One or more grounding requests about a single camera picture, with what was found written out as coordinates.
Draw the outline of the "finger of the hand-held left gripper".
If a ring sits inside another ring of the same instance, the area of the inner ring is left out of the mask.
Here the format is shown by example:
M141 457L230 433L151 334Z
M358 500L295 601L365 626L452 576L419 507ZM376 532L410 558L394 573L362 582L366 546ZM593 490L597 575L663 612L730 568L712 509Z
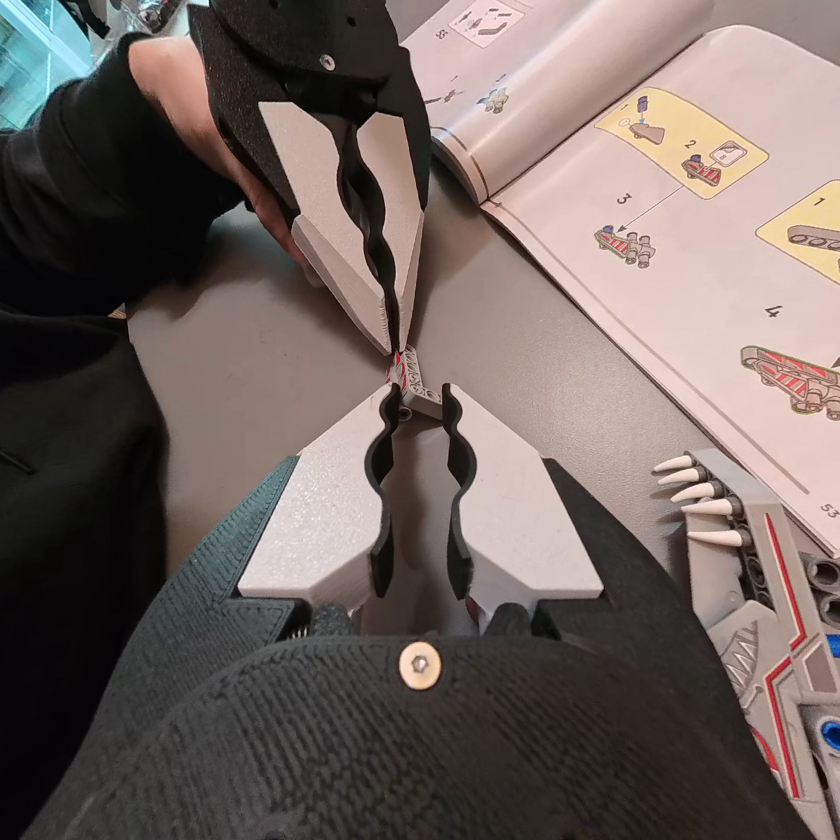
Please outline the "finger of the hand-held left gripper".
M388 338L403 350L410 332L424 210L417 195L404 120L376 112L356 133L369 200L368 247L385 293Z
M297 204L290 232L311 266L310 279L331 290L381 352L399 351L391 348L385 293L368 247L370 201L363 189L370 175L356 141L360 127L311 115L290 101L263 101L259 111Z

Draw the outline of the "building instruction booklet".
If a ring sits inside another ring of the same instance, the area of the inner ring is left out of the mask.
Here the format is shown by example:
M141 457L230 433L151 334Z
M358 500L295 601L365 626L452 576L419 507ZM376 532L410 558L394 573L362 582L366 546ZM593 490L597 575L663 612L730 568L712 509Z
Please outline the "building instruction booklet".
M435 153L838 557L838 65L713 2L449 2Z

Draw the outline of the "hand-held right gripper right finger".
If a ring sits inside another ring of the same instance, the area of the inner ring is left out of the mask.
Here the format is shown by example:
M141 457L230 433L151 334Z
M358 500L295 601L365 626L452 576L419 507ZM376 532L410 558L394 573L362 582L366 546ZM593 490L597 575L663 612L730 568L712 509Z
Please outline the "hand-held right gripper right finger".
M602 580L538 450L457 385L443 386L452 501L448 577L478 617L519 604L595 599Z

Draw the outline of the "person's left hand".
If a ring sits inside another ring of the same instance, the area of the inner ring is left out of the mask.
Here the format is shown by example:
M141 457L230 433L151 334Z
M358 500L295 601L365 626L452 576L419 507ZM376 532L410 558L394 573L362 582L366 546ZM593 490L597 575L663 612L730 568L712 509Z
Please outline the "person's left hand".
M226 146L208 103L202 59L188 37L142 38L129 47L131 75L143 96L171 125L190 152L235 183L258 220L303 268L310 267L295 243L272 192Z

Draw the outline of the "small grey toy brick piece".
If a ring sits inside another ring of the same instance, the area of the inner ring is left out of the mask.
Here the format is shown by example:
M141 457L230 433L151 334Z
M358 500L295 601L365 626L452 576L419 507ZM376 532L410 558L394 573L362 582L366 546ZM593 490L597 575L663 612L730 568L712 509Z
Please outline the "small grey toy brick piece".
M386 384L396 383L402 392L402 405L411 413L421 413L440 421L443 418L443 404L440 394L426 388L417 357L410 344L393 356Z

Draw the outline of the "person's black hoodie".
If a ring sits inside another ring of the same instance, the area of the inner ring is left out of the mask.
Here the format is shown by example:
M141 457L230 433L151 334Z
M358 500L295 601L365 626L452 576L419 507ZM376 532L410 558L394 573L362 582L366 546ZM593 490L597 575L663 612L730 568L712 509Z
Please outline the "person's black hoodie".
M1 814L16 838L162 586L163 425L121 321L2 311L1 355Z

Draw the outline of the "grey toy model with teeth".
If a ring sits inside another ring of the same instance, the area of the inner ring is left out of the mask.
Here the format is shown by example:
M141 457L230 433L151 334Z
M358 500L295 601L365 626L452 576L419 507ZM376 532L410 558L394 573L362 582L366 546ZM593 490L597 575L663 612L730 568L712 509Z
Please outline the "grey toy model with teeth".
M685 516L691 602L759 750L816 838L838 838L838 563L800 552L781 500L715 448L654 468Z

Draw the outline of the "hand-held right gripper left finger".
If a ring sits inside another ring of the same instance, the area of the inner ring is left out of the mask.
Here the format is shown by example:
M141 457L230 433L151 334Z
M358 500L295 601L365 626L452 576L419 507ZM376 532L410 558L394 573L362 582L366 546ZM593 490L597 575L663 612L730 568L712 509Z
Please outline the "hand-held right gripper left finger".
M350 613L385 595L394 544L382 481L401 396L397 385L381 386L300 452L239 579L241 595Z

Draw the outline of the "grey desk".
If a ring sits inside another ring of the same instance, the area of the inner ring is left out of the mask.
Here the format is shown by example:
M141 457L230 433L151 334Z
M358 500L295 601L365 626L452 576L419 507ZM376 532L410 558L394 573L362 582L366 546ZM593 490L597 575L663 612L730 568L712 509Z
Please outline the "grey desk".
M689 592L683 518L651 472L709 438L433 163L411 341L557 460ZM158 289L129 332L169 435L167 570L286 456L380 386L386 358L242 207L194 282Z

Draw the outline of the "person's left forearm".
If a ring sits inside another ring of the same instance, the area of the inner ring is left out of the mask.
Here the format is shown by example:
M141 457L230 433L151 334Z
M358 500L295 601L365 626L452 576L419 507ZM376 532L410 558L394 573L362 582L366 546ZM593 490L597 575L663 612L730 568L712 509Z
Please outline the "person's left forearm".
M189 280L213 221L244 200L132 79L124 36L1 139L2 308L106 316Z

